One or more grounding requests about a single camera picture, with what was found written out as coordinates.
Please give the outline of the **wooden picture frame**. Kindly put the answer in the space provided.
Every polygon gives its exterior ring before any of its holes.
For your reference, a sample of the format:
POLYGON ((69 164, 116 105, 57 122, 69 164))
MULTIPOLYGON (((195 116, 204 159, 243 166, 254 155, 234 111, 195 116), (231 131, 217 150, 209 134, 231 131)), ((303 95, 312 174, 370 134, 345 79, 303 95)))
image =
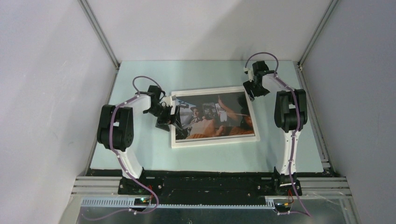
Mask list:
MULTIPOLYGON (((198 140, 190 140, 190 141, 183 141, 183 142, 175 142, 173 136, 175 134, 175 127, 171 128, 170 139, 171 139, 171 147, 172 148, 182 148, 182 147, 200 147, 200 146, 212 146, 212 145, 223 145, 223 144, 236 144, 236 143, 243 143, 243 142, 255 142, 260 140, 260 134, 258 131, 258 126, 255 119, 255 114, 253 111, 252 103, 242 86, 235 86, 235 87, 220 87, 220 88, 211 88, 211 89, 198 89, 198 90, 185 90, 185 91, 173 91, 172 94, 176 96, 186 96, 190 94, 208 94, 208 93, 224 93, 226 91, 244 91, 247 102, 250 108, 250 113, 252 116, 252 121, 254 123, 255 128, 255 136, 252 137, 243 137, 243 138, 203 138, 198 140)), ((213 129, 213 121, 200 121, 194 124, 194 128, 198 130, 198 133, 202 134, 211 134, 213 129)))

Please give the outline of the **printed photo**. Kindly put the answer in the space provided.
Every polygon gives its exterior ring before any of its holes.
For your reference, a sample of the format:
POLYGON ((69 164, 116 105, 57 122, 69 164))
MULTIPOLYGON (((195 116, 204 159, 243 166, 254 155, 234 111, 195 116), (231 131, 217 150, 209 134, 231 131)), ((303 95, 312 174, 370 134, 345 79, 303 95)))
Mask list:
POLYGON ((181 128, 175 129, 175 142, 255 136, 244 91, 178 96, 177 105, 180 106, 181 128), (198 133, 194 128, 194 124, 204 120, 213 121, 211 134, 198 133))

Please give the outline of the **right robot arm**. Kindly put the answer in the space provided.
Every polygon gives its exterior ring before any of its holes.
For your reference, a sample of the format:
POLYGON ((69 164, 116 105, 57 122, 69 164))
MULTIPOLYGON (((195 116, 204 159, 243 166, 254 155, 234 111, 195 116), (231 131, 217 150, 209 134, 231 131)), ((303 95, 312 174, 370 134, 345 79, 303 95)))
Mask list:
POLYGON ((284 137, 283 158, 274 167, 271 190, 286 195, 297 188, 296 155, 300 133, 307 123, 307 95, 283 81, 276 70, 270 70, 264 61, 244 67, 248 81, 243 83, 250 100, 275 93, 274 122, 284 137))

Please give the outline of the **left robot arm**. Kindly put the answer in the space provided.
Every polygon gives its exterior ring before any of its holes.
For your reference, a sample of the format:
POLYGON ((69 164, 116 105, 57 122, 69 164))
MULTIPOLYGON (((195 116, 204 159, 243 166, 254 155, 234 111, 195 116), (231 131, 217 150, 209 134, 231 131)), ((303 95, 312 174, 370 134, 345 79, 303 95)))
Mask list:
POLYGON ((104 105, 101 109, 97 142, 112 151, 120 165, 119 170, 89 169, 92 176, 121 177, 120 195, 152 194, 160 196, 167 177, 164 171, 145 170, 135 152, 130 149, 134 140, 134 116, 151 114, 156 117, 155 127, 166 132, 181 129, 180 107, 175 96, 166 96, 158 85, 147 91, 138 91, 131 99, 118 105, 104 105))

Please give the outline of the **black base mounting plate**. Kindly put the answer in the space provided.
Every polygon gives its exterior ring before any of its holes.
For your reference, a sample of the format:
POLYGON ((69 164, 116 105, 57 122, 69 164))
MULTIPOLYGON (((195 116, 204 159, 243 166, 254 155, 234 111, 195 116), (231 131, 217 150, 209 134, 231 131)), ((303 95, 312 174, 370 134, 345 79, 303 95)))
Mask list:
POLYGON ((167 177, 163 194, 131 194, 142 197, 145 203, 160 204, 207 204, 207 205, 259 205, 269 196, 301 196, 300 181, 297 188, 286 195, 271 190, 268 172, 204 172, 164 171, 167 177))

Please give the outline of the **right corner aluminium profile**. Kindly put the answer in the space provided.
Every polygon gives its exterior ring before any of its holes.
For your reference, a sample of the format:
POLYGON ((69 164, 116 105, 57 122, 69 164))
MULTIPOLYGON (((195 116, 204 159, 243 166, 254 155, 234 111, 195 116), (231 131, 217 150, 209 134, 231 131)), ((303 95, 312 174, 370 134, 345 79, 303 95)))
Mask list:
POLYGON ((310 37, 308 44, 306 45, 301 57, 299 58, 297 64, 299 66, 303 66, 306 59, 308 58, 311 50, 313 49, 317 39, 323 32, 323 29, 325 28, 326 24, 328 23, 330 17, 332 16, 334 10, 338 6, 340 0, 331 0, 330 3, 328 4, 324 14, 322 15, 321 19, 319 20, 318 25, 314 29, 314 32, 312 36, 310 37))

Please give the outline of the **corner aluminium profile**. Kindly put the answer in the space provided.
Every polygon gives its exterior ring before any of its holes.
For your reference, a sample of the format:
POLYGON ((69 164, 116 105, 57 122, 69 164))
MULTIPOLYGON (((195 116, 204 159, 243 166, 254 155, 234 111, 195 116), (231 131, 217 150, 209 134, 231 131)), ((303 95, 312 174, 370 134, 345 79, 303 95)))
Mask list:
POLYGON ((311 50, 313 49, 317 39, 323 32, 323 29, 325 28, 326 24, 328 23, 330 17, 332 16, 334 10, 338 6, 340 0, 331 0, 330 3, 328 4, 324 14, 322 15, 321 19, 319 20, 318 25, 314 29, 314 32, 312 36, 310 37, 308 44, 306 45, 301 57, 299 58, 297 64, 299 66, 303 66, 306 59, 308 58, 311 50))
POLYGON ((99 42, 101 43, 104 51, 108 55, 112 65, 116 70, 120 69, 120 62, 117 59, 109 40, 106 37, 104 30, 102 29, 99 20, 97 19, 89 1, 87 0, 78 0, 84 14, 86 15, 88 22, 90 23, 94 33, 96 34, 99 42))

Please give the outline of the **left corner aluminium profile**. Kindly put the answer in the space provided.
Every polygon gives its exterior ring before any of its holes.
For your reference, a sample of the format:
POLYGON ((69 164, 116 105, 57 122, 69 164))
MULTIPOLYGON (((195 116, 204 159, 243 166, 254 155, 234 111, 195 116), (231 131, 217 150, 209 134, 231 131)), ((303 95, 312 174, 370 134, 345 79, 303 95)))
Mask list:
POLYGON ((120 62, 117 59, 109 40, 106 37, 104 30, 102 29, 99 20, 97 19, 89 1, 87 0, 78 0, 84 14, 86 15, 88 22, 90 23, 94 33, 96 34, 99 42, 101 43, 104 51, 108 55, 112 65, 116 70, 120 69, 120 62))

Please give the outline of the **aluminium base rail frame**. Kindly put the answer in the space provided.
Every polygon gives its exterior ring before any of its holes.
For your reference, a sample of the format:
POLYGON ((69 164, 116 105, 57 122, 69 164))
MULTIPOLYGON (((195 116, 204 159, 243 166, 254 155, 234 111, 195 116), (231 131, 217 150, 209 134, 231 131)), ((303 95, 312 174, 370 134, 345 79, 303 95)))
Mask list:
POLYGON ((358 224, 349 184, 330 168, 321 173, 300 173, 301 196, 269 196, 267 209, 167 209, 81 207, 83 197, 138 197, 117 193, 120 177, 76 177, 62 224, 358 224))

